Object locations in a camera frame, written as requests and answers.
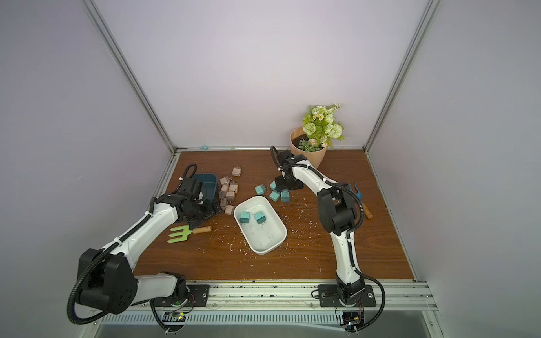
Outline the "teal plug top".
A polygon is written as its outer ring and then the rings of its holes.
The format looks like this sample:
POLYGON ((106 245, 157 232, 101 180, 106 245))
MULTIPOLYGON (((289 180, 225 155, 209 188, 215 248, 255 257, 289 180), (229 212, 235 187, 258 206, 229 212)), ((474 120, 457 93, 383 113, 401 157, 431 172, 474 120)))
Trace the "teal plug top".
POLYGON ((281 197, 281 194, 279 192, 276 192, 276 191, 272 191, 272 193, 270 193, 269 195, 269 198, 272 200, 272 201, 278 201, 281 197))

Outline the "teal plug lone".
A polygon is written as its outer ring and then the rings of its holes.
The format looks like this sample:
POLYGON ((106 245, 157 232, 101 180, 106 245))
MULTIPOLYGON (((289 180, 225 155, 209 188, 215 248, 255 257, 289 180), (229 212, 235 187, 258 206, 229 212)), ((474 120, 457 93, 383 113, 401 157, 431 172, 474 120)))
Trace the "teal plug lone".
POLYGON ((257 224, 266 222, 266 214, 263 211, 258 211, 254 214, 254 219, 257 224))

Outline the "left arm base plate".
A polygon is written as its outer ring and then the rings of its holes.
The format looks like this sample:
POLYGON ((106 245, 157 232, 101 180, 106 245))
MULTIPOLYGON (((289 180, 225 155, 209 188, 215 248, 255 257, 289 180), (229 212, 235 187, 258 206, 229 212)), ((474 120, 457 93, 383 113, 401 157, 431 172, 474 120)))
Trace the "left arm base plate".
POLYGON ((168 297, 152 300, 155 307, 160 308, 202 308, 207 305, 210 286, 208 284, 187 284, 181 291, 175 291, 168 297))

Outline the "white oval storage tray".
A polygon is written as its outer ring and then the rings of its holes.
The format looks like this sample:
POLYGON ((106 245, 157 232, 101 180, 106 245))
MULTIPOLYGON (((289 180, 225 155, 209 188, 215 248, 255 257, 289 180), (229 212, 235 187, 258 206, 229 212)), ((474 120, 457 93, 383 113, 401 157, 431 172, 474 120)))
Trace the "white oval storage tray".
POLYGON ((287 238, 287 228, 266 197, 252 197, 235 207, 234 214, 241 233, 249 248, 258 255, 266 255, 277 249, 287 238), (239 216, 242 211, 249 211, 251 218, 248 224, 241 224, 239 216), (266 222, 257 224, 254 214, 263 211, 266 222))

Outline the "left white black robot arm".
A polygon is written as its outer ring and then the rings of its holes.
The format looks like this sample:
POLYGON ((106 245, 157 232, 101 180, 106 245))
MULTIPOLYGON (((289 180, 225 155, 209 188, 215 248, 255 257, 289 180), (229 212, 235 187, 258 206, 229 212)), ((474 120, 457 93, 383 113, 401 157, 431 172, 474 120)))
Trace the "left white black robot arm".
POLYGON ((177 332, 162 321, 156 309, 171 305, 183 317, 184 306, 195 306, 196 298, 185 277, 171 272, 136 276, 134 270, 141 255, 164 230, 170 231, 168 243, 184 242, 190 235, 210 232, 211 228, 203 224, 220 212, 217 176, 198 173, 197 165, 191 163, 178 186, 152 198, 136 224, 101 249, 88 249, 81 255, 77 280, 68 296, 69 321, 87 325, 148 303, 165 333, 177 332))

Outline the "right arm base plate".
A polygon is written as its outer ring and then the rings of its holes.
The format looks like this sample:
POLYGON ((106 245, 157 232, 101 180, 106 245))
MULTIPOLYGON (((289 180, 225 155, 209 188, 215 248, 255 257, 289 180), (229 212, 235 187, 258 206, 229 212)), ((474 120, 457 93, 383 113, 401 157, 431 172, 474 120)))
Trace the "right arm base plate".
POLYGON ((368 307, 376 308, 377 301, 372 286, 366 284, 358 292, 351 292, 336 284, 319 284, 314 296, 323 308, 368 307))

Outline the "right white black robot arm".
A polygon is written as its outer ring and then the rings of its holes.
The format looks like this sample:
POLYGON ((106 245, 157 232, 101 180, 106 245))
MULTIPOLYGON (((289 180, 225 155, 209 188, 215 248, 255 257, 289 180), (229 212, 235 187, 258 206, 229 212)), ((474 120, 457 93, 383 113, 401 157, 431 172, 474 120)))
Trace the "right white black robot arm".
POLYGON ((362 305, 361 297, 366 291, 366 280, 376 283, 381 291, 378 312, 370 320, 364 319, 363 308, 342 315, 341 327, 345 331, 358 333, 366 329, 383 313, 386 293, 381 282, 363 273, 358 264, 354 233, 364 222, 362 201, 347 183, 339 183, 325 176, 305 156, 294 155, 288 150, 280 152, 274 146, 270 151, 273 163, 280 171, 275 179, 277 191, 308 187, 317 197, 320 224, 330 235, 335 251, 339 302, 346 307, 362 305))

